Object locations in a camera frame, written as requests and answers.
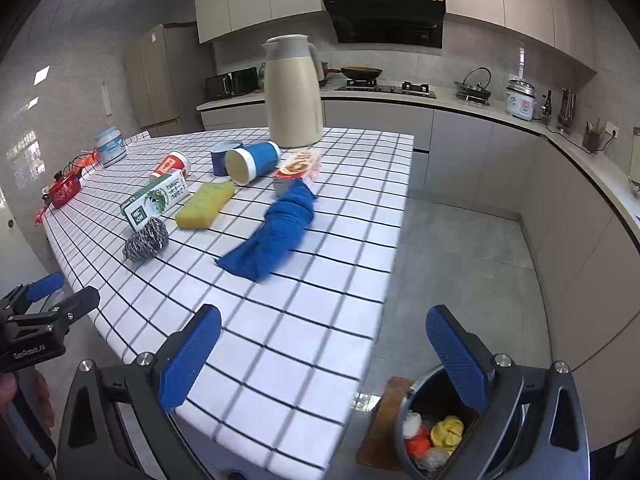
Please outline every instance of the countertop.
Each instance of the countertop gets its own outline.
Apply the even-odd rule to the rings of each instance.
[[[536,121],[524,121],[513,117],[504,111],[504,102],[490,100],[490,106],[481,106],[456,98],[456,91],[451,88],[431,87],[436,99],[405,94],[389,94],[386,92],[356,92],[337,90],[345,84],[341,77],[329,79],[327,85],[320,89],[323,100],[331,99],[363,99],[379,102],[398,102],[398,104],[413,104],[439,108],[451,112],[460,112],[481,119],[506,124],[526,132],[546,137],[553,145],[560,149],[573,163],[594,183],[610,204],[617,210],[628,230],[636,238],[636,246],[640,251],[640,201],[631,192],[631,185],[627,175],[620,170],[602,152],[591,155],[572,145],[564,135],[555,131],[555,124],[551,124],[551,131]],[[380,84],[400,86],[398,81],[380,81]],[[240,97],[220,101],[210,101],[201,104],[198,111],[227,108],[243,104],[264,102],[264,92],[256,91]],[[571,140],[581,143],[580,135],[573,135]]]
[[[119,204],[148,182],[171,150],[190,161],[190,191],[215,181],[207,148],[222,139],[265,140],[266,128],[127,140],[127,156],[94,166],[82,189],[44,227],[74,291],[91,285],[89,313],[131,362],[155,352],[204,303],[223,333],[178,416],[206,438],[283,478],[322,478],[367,370],[400,233],[413,137],[326,128],[316,143],[322,172],[316,214],[300,247],[276,273],[252,283],[220,269],[216,256],[248,238],[274,201],[272,178],[239,187],[208,230],[178,229],[142,264],[124,260],[132,229]]]

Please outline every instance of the table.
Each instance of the table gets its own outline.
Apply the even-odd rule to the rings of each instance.
[[[220,180],[208,147],[267,138],[266,128],[156,139],[139,134],[127,140],[123,160],[90,168],[81,192],[61,209],[50,208],[44,227],[73,290],[100,291],[100,306],[89,316],[124,362],[156,351],[202,304],[215,305],[223,333],[177,415],[276,475],[319,479],[378,334],[413,137],[326,128],[315,144],[322,153],[315,218],[298,250],[262,283],[223,271],[214,258],[260,225],[275,199],[270,176],[238,187],[208,230],[178,229],[175,206],[164,216],[167,247],[142,264],[122,256],[132,229],[119,204],[148,182],[168,152],[189,157],[194,192]]]

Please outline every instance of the trash can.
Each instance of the trash can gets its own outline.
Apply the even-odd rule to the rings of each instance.
[[[418,469],[404,446],[402,425],[409,411],[419,413],[422,418],[432,418],[433,420],[443,420],[447,415],[455,415],[465,425],[465,433],[471,427],[473,421],[478,418],[478,414],[476,410],[462,403],[460,396],[442,366],[416,381],[404,396],[398,409],[398,418],[396,418],[395,441],[398,458],[412,479],[430,479],[436,476],[437,473],[430,475],[426,471]],[[521,406],[511,419],[502,443],[483,477],[484,480],[491,480],[502,473],[522,427],[524,415],[525,409],[524,406]]]

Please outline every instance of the microwave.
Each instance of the microwave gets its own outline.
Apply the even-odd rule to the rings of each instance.
[[[206,85],[209,101],[248,94],[258,88],[258,71],[255,66],[235,70],[208,78]]]

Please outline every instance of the rice cooker lid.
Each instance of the rice cooker lid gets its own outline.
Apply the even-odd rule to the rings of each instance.
[[[528,95],[531,97],[536,96],[536,89],[534,88],[533,85],[530,85],[526,81],[520,81],[518,79],[509,79],[507,88],[509,90],[520,92],[521,94]]]

